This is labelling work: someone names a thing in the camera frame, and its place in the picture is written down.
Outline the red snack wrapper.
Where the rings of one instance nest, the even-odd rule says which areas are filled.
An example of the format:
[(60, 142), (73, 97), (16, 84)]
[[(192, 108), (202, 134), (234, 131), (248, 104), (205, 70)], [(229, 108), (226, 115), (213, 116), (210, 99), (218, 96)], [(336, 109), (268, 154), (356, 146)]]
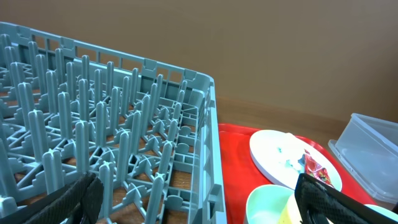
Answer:
[(305, 150), (304, 161), (304, 172), (306, 174), (324, 182), (327, 185), (333, 186), (327, 169), (320, 165), (307, 150)]

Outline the clear plastic bin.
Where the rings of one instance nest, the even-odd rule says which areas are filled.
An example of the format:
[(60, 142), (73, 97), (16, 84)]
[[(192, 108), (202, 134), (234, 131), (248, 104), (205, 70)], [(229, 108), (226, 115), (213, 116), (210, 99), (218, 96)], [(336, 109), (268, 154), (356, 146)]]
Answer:
[(397, 203), (397, 123), (353, 113), (328, 146), (370, 196)]

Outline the light blue bowl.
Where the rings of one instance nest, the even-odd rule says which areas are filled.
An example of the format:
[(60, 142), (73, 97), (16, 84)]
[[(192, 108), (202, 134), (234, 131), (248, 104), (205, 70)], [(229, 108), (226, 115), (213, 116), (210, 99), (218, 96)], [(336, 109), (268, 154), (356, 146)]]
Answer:
[(377, 205), (366, 204), (368, 208), (373, 210), (376, 214), (370, 214), (368, 220), (371, 224), (397, 224), (397, 214)]

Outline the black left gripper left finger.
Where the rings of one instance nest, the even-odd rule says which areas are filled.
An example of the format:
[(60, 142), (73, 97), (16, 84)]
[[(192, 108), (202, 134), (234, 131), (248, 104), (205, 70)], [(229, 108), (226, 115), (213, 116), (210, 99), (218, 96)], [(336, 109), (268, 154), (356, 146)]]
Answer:
[(1, 223), (96, 223), (103, 203), (104, 185), (85, 173), (70, 185), (1, 218)]

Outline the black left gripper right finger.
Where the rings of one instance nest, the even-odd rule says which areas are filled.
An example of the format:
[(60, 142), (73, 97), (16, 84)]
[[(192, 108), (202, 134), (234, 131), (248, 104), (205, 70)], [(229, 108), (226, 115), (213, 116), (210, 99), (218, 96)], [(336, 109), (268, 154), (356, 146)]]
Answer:
[(397, 224), (308, 174), (299, 175), (294, 195), (303, 224)]

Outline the grey plastic dishwasher rack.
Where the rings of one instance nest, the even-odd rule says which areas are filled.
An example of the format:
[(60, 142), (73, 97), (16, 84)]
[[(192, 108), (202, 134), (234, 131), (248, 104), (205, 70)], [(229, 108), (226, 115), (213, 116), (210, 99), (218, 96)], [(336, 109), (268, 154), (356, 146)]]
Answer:
[(215, 83), (204, 73), (1, 23), (1, 218), (92, 173), (97, 222), (132, 205), (226, 223)]

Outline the yellow plastic cup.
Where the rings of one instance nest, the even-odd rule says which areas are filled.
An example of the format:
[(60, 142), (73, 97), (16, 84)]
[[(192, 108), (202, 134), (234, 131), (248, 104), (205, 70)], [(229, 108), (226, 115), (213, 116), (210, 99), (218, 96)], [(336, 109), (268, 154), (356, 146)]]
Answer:
[(277, 224), (302, 224), (301, 214), (294, 194), (289, 197)]

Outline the light green bowl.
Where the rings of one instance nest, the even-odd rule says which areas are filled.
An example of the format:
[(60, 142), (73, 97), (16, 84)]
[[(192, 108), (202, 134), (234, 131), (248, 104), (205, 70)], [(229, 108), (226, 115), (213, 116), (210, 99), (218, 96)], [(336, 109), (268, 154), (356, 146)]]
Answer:
[(246, 201), (244, 224), (276, 224), (293, 192), (274, 184), (255, 188)]

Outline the red plastic tray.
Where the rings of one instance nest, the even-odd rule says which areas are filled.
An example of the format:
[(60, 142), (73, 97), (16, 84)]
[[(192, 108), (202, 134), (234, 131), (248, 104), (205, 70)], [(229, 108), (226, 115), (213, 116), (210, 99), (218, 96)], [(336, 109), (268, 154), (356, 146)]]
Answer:
[[(218, 130), (227, 221), (229, 224), (243, 223), (249, 194), (258, 186), (270, 184), (250, 155), (249, 140), (258, 130), (226, 123), (219, 124)], [(373, 198), (322, 145), (303, 136), (298, 138), (313, 146), (333, 164), (341, 177), (345, 195), (362, 204), (375, 204)]]

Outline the light blue plate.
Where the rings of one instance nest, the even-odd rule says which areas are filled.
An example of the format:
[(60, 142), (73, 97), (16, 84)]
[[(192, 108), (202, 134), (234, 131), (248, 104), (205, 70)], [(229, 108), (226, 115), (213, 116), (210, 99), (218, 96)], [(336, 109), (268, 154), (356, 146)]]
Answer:
[(273, 184), (294, 189), (299, 174), (305, 172), (304, 155), (308, 152), (319, 164), (319, 169), (326, 169), (331, 186), (339, 191), (343, 188), (341, 177), (332, 163), (313, 146), (291, 133), (260, 130), (251, 136), (249, 147), (256, 167)]

